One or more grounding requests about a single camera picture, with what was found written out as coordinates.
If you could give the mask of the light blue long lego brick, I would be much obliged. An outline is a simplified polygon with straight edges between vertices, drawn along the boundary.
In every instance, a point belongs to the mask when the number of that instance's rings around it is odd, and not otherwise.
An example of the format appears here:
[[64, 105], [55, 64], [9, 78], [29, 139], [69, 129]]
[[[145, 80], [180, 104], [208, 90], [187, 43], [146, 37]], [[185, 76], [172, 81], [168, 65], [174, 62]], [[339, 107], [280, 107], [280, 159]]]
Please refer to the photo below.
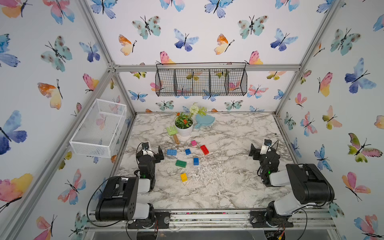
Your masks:
[[177, 155], [177, 150], [170, 150], [170, 149], [168, 149], [167, 150], [167, 155], [168, 156], [176, 156]]

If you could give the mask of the green long lego brick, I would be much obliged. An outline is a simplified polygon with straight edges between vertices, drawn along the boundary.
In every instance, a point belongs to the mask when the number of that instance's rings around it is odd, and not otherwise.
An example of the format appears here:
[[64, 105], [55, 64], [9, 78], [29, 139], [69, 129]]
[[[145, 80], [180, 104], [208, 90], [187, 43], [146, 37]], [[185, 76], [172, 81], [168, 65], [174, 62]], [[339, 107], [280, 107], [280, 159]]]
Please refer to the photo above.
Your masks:
[[177, 167], [186, 168], [186, 166], [187, 166], [187, 162], [177, 160], [176, 163], [175, 163], [175, 165], [176, 165]]

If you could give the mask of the yellow small lego brick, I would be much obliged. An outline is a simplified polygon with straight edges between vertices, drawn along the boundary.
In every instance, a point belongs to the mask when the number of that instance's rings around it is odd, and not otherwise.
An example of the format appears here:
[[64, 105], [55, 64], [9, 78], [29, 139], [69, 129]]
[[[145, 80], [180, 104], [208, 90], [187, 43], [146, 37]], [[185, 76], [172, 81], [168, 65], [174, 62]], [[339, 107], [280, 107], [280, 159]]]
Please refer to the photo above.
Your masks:
[[187, 176], [187, 174], [186, 174], [186, 173], [181, 174], [181, 181], [184, 183], [184, 182], [186, 182], [187, 180], [188, 180], [188, 176]]

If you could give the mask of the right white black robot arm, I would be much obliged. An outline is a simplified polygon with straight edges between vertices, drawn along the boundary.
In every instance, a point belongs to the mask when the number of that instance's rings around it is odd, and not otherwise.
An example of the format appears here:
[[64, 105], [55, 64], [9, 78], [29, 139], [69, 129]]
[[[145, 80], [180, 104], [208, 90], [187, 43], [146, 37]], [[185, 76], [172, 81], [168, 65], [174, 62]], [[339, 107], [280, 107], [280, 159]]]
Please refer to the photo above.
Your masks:
[[271, 140], [265, 140], [260, 149], [251, 145], [249, 156], [259, 161], [257, 176], [266, 187], [292, 188], [286, 196], [271, 201], [265, 210], [250, 213], [253, 228], [291, 228], [289, 218], [299, 210], [322, 207], [335, 199], [333, 187], [314, 164], [287, 164], [279, 170], [280, 155]]

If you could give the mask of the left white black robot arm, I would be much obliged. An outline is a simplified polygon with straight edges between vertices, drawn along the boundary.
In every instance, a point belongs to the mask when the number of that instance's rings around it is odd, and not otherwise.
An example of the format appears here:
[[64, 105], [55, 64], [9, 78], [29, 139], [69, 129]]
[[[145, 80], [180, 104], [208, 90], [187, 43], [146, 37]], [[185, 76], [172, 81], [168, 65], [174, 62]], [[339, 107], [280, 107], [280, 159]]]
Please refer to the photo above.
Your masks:
[[154, 224], [155, 210], [151, 204], [137, 202], [138, 194], [151, 192], [156, 184], [156, 164], [164, 159], [161, 147], [154, 153], [149, 143], [142, 143], [136, 153], [138, 170], [133, 177], [111, 177], [103, 185], [95, 210], [97, 221], [136, 221]]

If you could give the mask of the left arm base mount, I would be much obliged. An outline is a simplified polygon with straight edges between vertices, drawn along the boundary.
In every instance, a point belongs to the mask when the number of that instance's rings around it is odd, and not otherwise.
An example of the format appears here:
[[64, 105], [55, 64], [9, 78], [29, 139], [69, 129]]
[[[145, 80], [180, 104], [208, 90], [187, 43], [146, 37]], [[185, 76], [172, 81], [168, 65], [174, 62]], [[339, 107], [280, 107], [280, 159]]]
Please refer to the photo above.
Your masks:
[[150, 212], [150, 215], [146, 219], [134, 220], [128, 223], [127, 228], [129, 230], [155, 230], [155, 229], [168, 229], [171, 222], [170, 212]]

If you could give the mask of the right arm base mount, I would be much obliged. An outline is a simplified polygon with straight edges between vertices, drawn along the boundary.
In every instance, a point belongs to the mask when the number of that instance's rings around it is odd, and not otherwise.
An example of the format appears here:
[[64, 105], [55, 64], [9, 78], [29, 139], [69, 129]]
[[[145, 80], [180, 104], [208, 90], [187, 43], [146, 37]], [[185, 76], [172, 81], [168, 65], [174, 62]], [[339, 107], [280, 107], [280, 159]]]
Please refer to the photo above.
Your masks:
[[294, 224], [289, 222], [290, 217], [268, 211], [250, 211], [250, 224], [253, 228], [293, 228]]

